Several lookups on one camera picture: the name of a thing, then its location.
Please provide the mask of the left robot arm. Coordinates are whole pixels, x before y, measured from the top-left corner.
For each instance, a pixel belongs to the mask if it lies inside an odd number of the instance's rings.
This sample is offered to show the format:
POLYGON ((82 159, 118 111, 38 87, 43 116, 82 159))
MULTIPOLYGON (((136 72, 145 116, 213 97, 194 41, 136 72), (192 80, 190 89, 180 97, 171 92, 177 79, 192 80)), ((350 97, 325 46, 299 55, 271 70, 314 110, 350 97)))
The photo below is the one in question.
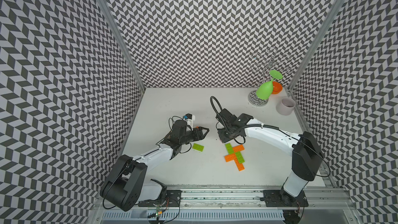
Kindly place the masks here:
POLYGON ((208 133, 208 128, 194 127, 192 119, 179 119, 155 149, 134 157, 120 156, 101 187, 103 201, 123 211, 141 202, 167 202, 167 186, 155 179, 148 180, 146 173, 175 158, 183 145, 201 141, 208 133))

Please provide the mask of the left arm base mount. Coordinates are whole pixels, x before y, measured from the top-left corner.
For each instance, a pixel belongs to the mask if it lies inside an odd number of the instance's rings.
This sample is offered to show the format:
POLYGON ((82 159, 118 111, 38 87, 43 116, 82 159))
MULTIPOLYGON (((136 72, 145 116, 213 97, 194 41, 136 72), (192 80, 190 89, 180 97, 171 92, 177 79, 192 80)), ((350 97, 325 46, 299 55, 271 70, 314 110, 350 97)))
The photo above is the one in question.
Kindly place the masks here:
POLYGON ((179 207, 181 195, 181 190, 170 190, 164 183, 151 179, 144 182, 137 203, 139 207, 179 207))

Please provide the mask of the orange lego brick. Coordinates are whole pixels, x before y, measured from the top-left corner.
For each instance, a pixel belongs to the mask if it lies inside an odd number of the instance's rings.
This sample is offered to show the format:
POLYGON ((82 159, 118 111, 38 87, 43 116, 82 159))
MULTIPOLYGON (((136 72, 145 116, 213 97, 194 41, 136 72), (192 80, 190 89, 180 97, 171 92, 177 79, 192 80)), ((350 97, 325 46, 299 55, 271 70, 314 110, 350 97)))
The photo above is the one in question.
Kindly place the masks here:
POLYGON ((243 151, 243 150, 245 150, 245 148, 244 148, 243 145, 238 145, 238 146, 234 146, 234 147, 233 147, 234 153, 236 153, 236 152, 241 152, 241 151, 243 151))
POLYGON ((238 159, 234 159, 236 167, 239 171, 243 171, 245 169, 244 165, 238 161, 238 159))
POLYGON ((233 154, 228 154, 228 155, 226 155, 224 157, 224 159, 225 159, 226 162, 230 162, 230 161, 234 161, 234 160, 237 161, 237 156, 234 153, 233 154))

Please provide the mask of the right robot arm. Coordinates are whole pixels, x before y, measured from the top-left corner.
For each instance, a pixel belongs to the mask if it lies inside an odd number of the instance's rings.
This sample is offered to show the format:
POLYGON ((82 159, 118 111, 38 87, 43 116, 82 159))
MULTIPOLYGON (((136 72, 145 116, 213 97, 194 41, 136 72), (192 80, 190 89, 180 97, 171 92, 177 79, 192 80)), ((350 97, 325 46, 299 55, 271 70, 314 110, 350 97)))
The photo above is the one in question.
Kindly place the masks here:
POLYGON ((220 140, 227 143, 241 136, 264 141, 291 157, 291 173, 281 188, 282 196, 297 198, 310 181, 314 181, 323 163, 323 155, 315 137, 309 132, 302 134, 284 131, 267 125, 251 115, 235 116, 223 109, 216 113, 223 125, 217 129, 220 140))

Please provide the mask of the green lego brick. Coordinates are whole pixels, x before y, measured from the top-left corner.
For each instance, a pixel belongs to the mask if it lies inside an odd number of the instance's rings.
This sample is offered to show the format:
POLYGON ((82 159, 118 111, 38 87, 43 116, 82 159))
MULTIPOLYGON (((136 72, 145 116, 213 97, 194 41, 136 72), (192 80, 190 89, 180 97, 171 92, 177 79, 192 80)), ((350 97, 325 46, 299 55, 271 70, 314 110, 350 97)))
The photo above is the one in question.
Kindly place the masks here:
POLYGON ((199 152, 203 152, 204 151, 204 146, 195 143, 195 144, 192 145, 192 149, 194 149, 196 151, 199 151, 199 152))
POLYGON ((234 154, 235 152, 234 152, 234 149, 233 149, 233 147, 232 147, 232 145, 231 144, 229 144, 229 143, 226 143, 225 144, 225 148, 226 148, 226 150, 227 150, 227 152, 228 152, 228 154, 229 155, 231 155, 231 154, 234 154))
POLYGON ((242 164, 242 163, 245 162, 245 160, 244 160, 244 158, 243 158, 243 156, 242 156, 240 151, 236 152, 235 156, 236 156, 236 159, 237 159, 239 164, 242 164))

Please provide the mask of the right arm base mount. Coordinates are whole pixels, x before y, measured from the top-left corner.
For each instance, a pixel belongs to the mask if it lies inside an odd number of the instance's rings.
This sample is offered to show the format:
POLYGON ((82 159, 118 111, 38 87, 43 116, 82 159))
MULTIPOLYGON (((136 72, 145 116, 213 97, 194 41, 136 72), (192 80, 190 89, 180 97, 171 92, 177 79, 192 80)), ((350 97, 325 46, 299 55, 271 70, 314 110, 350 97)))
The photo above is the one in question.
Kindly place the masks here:
POLYGON ((292 197, 282 190, 264 190, 260 201, 267 207, 309 207, 305 192, 301 191, 297 197, 292 197))

